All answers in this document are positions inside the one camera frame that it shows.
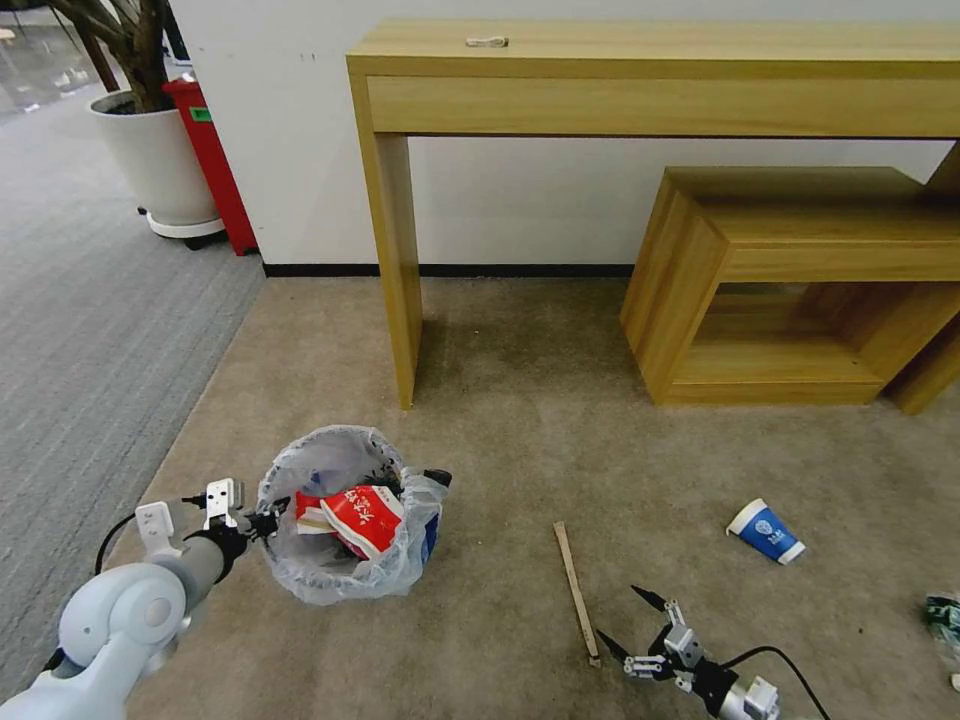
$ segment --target carpet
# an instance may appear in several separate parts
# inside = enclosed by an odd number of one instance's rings
[[[291,440],[374,425],[453,472],[436,551],[407,597],[314,608],[259,551],[218,585],[132,720],[682,718],[670,683],[587,664],[552,522],[595,627],[645,650],[680,600],[707,651],[783,648],[835,718],[953,717],[920,608],[960,587],[960,393],[910,418],[867,407],[653,407],[620,331],[620,280],[425,280],[413,410],[393,385],[375,279],[270,280],[150,486],[252,491]],[[807,544],[781,567],[724,528],[762,496]],[[199,513],[191,517],[199,522]],[[141,556],[125,537],[115,562]],[[816,711],[776,658],[741,670]]]
[[[137,214],[88,88],[0,125],[0,696],[137,504],[263,273]]]

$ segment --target red snack bag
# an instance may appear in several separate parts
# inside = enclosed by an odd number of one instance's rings
[[[337,535],[364,560],[379,557],[393,542],[403,505],[389,489],[358,485],[320,500]]]
[[[298,535],[328,535],[336,530],[327,522],[320,507],[322,498],[305,495],[297,490],[296,518]]]

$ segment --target gray carpet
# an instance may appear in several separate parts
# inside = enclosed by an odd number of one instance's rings
[[[55,647],[263,278],[150,232],[86,115],[97,92],[0,126],[0,697]]]

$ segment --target table leg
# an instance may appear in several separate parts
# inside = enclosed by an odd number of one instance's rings
[[[960,195],[960,141],[940,163],[927,187],[943,195]],[[960,378],[960,316],[954,318],[890,384],[890,398],[905,413],[922,412]]]
[[[668,396],[710,305],[729,249],[664,175],[620,324],[654,404]]]
[[[365,77],[351,75],[350,88],[377,243],[397,391],[400,407],[407,410],[413,404],[423,322],[407,137],[373,131]]]

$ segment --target red fire extinguisher cabinet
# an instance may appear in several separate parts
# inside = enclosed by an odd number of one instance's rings
[[[168,82],[163,89],[173,98],[180,111],[233,251],[237,255],[256,251],[257,238],[247,218],[230,165],[227,164],[227,156],[223,154],[223,146],[220,145],[207,102],[203,99],[200,83],[187,76]]]

